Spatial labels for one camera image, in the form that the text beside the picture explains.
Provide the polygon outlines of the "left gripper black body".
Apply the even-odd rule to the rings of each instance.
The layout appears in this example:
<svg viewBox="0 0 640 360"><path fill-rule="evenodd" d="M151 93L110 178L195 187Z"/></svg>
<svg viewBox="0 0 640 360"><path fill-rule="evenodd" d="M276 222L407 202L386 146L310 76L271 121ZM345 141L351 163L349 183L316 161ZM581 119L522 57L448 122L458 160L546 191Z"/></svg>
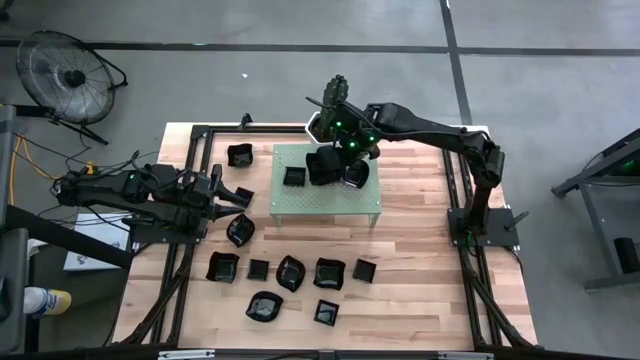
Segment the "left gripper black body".
<svg viewBox="0 0 640 360"><path fill-rule="evenodd" d="M185 185L187 202L201 210L202 216L213 220L214 206L212 205L211 179L198 172L191 172Z"/></svg>

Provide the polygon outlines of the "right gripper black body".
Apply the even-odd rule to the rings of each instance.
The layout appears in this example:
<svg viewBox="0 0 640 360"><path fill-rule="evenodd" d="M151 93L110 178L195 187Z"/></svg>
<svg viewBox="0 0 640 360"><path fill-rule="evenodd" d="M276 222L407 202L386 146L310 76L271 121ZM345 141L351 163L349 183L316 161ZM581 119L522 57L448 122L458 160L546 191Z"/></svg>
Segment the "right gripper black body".
<svg viewBox="0 0 640 360"><path fill-rule="evenodd" d="M373 126L375 113L349 102L325 105L320 112L321 135L333 143L341 160L375 160L380 156L380 136Z"/></svg>

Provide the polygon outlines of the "black leaf shaped plate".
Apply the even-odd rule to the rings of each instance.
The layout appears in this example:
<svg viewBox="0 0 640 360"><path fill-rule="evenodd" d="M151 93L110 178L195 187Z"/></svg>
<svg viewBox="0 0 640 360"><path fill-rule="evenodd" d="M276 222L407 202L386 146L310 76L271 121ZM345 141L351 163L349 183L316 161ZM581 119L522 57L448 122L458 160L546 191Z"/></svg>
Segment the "black leaf shaped plate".
<svg viewBox="0 0 640 360"><path fill-rule="evenodd" d="M237 248L246 245L255 232L255 224L245 214L239 214L228 225L226 236Z"/></svg>
<svg viewBox="0 0 640 360"><path fill-rule="evenodd" d="M303 283L305 265L291 255L285 256L276 271L276 281L280 286L295 293Z"/></svg>
<svg viewBox="0 0 640 360"><path fill-rule="evenodd" d="M366 161L357 160L346 167L343 181L345 184L361 189L366 184L370 174L370 168Z"/></svg>
<svg viewBox="0 0 640 360"><path fill-rule="evenodd" d="M277 318L283 302L275 293L259 291L252 296L245 315L257 322L271 322Z"/></svg>

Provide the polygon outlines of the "black wavy square plate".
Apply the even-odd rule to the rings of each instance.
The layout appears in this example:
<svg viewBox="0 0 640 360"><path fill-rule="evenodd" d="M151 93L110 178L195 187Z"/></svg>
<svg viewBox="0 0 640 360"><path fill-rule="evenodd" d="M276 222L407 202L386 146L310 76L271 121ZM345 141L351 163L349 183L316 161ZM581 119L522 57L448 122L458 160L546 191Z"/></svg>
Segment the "black wavy square plate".
<svg viewBox="0 0 640 360"><path fill-rule="evenodd" d="M343 163L330 163L327 159L327 148L321 146L315 152L306 154L306 167L309 171L309 181L314 186L328 185L338 182L343 177Z"/></svg>
<svg viewBox="0 0 640 360"><path fill-rule="evenodd" d="M346 264L340 260L319 258L315 266L313 284L323 289L341 290Z"/></svg>
<svg viewBox="0 0 640 360"><path fill-rule="evenodd" d="M230 167L248 167L253 163L253 145L242 143L227 148L228 165Z"/></svg>
<svg viewBox="0 0 640 360"><path fill-rule="evenodd" d="M231 284L237 274L240 257L233 253L214 252L209 260L206 279Z"/></svg>

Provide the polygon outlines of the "white hexagonal plant pot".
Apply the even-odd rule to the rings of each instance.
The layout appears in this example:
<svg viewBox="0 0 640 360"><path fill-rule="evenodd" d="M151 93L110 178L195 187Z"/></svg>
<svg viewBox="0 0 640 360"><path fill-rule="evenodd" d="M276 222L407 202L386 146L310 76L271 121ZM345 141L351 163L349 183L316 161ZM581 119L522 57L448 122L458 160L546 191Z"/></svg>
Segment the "white hexagonal plant pot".
<svg viewBox="0 0 640 360"><path fill-rule="evenodd" d="M306 125L304 127L305 133L309 137L310 142L312 144L315 144L315 145L329 145L330 141L321 141L321 140L317 139L316 136L313 133L312 128L313 128L314 124L316 123L316 121L319 120L319 119L320 119L320 112L319 111L314 112L311 115L311 117L309 118L308 122L306 123Z"/></svg>

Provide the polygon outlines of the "green perforated metal stand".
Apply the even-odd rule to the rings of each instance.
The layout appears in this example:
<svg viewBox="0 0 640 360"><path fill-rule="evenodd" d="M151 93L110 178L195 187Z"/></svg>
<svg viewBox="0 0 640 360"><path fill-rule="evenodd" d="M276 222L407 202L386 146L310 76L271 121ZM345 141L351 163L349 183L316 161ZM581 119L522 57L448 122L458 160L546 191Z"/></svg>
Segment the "green perforated metal stand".
<svg viewBox="0 0 640 360"><path fill-rule="evenodd" d="M357 189L337 182L314 186L306 176L304 186L284 184L287 167L306 169L306 155L314 153L315 144L276 144L273 147L269 213L276 224L285 215L367 215L373 228L382 214L381 185L376 160L366 159L369 178Z"/></svg>

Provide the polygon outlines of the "green cactus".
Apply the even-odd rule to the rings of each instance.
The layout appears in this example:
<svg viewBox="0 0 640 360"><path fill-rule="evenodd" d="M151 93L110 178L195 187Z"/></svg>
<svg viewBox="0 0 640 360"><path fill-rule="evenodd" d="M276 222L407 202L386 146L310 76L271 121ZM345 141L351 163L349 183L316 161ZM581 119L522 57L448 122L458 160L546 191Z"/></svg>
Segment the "green cactus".
<svg viewBox="0 0 640 360"><path fill-rule="evenodd" d="M335 118L335 107L348 96L349 85L343 75L336 75L326 85L322 109L320 112L319 135L322 141L330 141L332 138L332 121Z"/></svg>

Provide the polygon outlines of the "white printed box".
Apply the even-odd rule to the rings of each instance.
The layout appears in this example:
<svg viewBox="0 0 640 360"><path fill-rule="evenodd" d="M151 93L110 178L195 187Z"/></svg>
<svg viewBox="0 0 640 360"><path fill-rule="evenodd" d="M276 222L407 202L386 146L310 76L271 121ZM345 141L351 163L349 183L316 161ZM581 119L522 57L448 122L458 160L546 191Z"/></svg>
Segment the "white printed box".
<svg viewBox="0 0 640 360"><path fill-rule="evenodd" d="M74 222L73 238L63 270L67 272L121 269L127 263L124 252L130 251L129 213L84 213Z"/></svg>

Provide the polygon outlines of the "black floor fan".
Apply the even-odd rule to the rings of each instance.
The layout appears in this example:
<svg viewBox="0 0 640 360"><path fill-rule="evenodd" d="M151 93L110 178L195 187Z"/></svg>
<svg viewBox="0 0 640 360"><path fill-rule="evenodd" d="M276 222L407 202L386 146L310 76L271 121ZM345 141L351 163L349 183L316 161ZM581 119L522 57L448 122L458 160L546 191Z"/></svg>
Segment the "black floor fan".
<svg viewBox="0 0 640 360"><path fill-rule="evenodd" d="M16 70L33 101L17 105L17 116L43 118L102 145L108 143L90 127L109 115L116 91L128 85L122 69L74 36L41 30L19 43Z"/></svg>

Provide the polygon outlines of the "white and yellow bottle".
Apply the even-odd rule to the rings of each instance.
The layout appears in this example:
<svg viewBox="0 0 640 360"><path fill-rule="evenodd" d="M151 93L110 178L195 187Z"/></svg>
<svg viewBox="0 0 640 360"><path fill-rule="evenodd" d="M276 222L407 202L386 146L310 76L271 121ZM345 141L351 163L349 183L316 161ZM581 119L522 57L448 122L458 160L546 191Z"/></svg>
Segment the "white and yellow bottle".
<svg viewBox="0 0 640 360"><path fill-rule="evenodd" d="M54 289L26 287L24 289L23 313L34 316L60 315L72 303L71 294Z"/></svg>

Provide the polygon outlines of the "black side bench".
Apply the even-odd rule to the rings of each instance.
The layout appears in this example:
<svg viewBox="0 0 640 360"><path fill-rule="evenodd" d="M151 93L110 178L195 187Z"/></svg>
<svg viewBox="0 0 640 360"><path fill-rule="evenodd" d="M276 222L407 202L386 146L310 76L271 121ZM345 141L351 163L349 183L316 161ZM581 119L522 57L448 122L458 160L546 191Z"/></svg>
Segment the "black side bench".
<svg viewBox="0 0 640 360"><path fill-rule="evenodd" d="M24 287L27 280L27 244L38 240L69 250L73 230L52 223L9 204L11 155L14 150L16 108L0 106L0 355L22 344ZM124 252L131 266L133 255Z"/></svg>

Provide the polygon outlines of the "grey metal cart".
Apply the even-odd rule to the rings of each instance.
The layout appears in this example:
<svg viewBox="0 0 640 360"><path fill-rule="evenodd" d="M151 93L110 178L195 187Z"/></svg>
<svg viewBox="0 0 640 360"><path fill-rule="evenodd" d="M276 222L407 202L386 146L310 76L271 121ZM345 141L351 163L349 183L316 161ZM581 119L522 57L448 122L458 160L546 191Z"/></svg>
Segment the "grey metal cart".
<svg viewBox="0 0 640 360"><path fill-rule="evenodd" d="M558 198L578 191L601 246L608 273L588 280L587 291L640 285L640 272L623 273L614 246L632 238L640 257L640 128L633 130L587 162L581 171L552 188Z"/></svg>

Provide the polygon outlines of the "small black box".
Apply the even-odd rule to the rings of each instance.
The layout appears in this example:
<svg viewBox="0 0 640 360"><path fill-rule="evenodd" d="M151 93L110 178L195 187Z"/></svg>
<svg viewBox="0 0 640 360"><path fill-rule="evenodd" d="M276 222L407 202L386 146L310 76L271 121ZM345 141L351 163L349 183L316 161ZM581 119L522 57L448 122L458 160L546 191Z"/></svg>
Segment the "small black box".
<svg viewBox="0 0 640 360"><path fill-rule="evenodd" d="M640 272L640 257L632 238L619 237L614 240L614 246L623 273Z"/></svg>

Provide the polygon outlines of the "black metal table frame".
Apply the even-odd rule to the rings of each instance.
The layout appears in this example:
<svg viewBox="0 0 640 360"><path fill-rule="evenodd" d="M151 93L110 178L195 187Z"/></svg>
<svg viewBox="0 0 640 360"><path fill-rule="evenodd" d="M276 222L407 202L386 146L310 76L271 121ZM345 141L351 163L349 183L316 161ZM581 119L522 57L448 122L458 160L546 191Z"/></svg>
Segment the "black metal table frame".
<svg viewBox="0 0 640 360"><path fill-rule="evenodd" d="M520 359L536 346L523 277L516 259L491 248L468 262L492 290L506 321L497 330L494 316L469 288L461 251L450 240L447 211L465 199L470 178L456 155L416 142L382 145L382 214L373 228L364 215L286 216L276 224L269 213L273 147L305 144L296 124L250 124L244 132L219 124L211 139L212 159L224 160L231 144L250 143L255 160L247 170L226 169L232 186L254 192L249 209L256 231L239 250L231 283L206 279L214 252L230 253L225 220L215 222L194 251L187 290L166 310L166 343L150 341L127 349L124 339L150 310L159 294L167 247L153 245L132 262L114 337L116 360L157 360L161 351L213 349L215 358L265 359L295 355L335 360L376 356L435 358L438 352L479 351L496 359ZM292 293L276 281L282 259L301 261L306 274ZM341 290L313 284L319 258L346 264ZM357 259L375 263L372 284L352 278ZM251 259L269 262L266 281L247 278ZM269 291L284 300L277 318L257 322L245 315L252 296ZM318 301L340 306L333 327L313 320Z"/></svg>

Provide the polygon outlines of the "silver aluminium bracket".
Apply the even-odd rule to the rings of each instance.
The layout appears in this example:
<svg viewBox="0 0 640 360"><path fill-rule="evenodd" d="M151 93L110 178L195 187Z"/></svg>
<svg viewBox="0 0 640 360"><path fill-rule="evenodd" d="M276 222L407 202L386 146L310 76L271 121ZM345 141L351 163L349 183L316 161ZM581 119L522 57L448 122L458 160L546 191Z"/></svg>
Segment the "silver aluminium bracket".
<svg viewBox="0 0 640 360"><path fill-rule="evenodd" d="M161 351L157 360L212 360L215 358L213 349L181 349Z"/></svg>
<svg viewBox="0 0 640 360"><path fill-rule="evenodd" d="M438 360L495 360L491 353L446 351L437 353Z"/></svg>

